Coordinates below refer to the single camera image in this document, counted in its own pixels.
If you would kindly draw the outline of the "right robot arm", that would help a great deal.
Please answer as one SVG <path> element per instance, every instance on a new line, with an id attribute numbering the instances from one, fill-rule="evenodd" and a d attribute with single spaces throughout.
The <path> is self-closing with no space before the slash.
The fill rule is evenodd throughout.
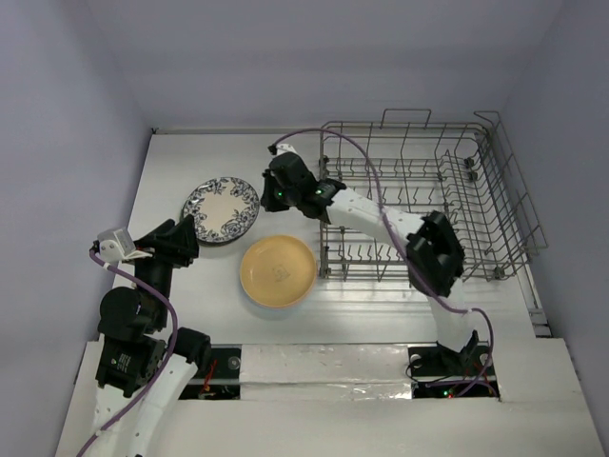
<path id="1" fill-rule="evenodd" d="M 292 208 L 329 226 L 354 229 L 394 247 L 406 262 L 408 280 L 427 297 L 437 329 L 438 361 L 449 375 L 472 375 L 479 335 L 464 302 L 464 250 L 446 216 L 385 208 L 344 183 L 318 180 L 293 151 L 275 155 L 263 171 L 262 207 Z"/>

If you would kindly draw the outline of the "yellow plate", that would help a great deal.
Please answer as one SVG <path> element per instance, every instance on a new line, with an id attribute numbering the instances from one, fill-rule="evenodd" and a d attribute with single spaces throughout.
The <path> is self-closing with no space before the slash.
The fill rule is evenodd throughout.
<path id="1" fill-rule="evenodd" d="M 304 241 L 290 235 L 273 235 L 254 243 L 240 265 L 244 292 L 309 292 L 317 278 L 315 254 Z"/>

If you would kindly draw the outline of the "grey plate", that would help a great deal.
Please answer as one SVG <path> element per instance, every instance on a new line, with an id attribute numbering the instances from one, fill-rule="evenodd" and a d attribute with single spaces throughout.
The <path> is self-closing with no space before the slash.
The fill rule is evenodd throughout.
<path id="1" fill-rule="evenodd" d="M 249 227 L 236 223 L 228 223 L 221 228 L 197 228 L 197 239 L 205 247 L 222 247 L 242 238 L 249 231 Z"/>

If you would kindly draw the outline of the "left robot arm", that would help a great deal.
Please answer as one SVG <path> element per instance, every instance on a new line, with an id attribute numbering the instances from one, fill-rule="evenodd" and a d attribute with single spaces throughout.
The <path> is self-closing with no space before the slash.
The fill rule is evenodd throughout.
<path id="1" fill-rule="evenodd" d="M 195 221 L 167 219 L 138 240 L 109 229 L 88 254 L 130 284 L 109 290 L 99 306 L 95 407 L 78 453 L 149 456 L 187 383 L 211 362 L 209 336 L 180 326 L 169 301 L 173 271 L 199 255 Z"/>

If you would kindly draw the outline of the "blue patterned plate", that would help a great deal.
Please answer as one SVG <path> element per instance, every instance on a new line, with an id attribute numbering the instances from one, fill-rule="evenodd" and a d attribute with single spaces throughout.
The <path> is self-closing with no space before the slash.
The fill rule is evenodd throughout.
<path id="1" fill-rule="evenodd" d="M 181 218 L 192 215 L 195 227 L 219 229 L 236 223 L 251 229 L 258 218 L 261 203 L 254 187 L 237 177 L 219 177 L 194 189 L 183 204 Z"/>

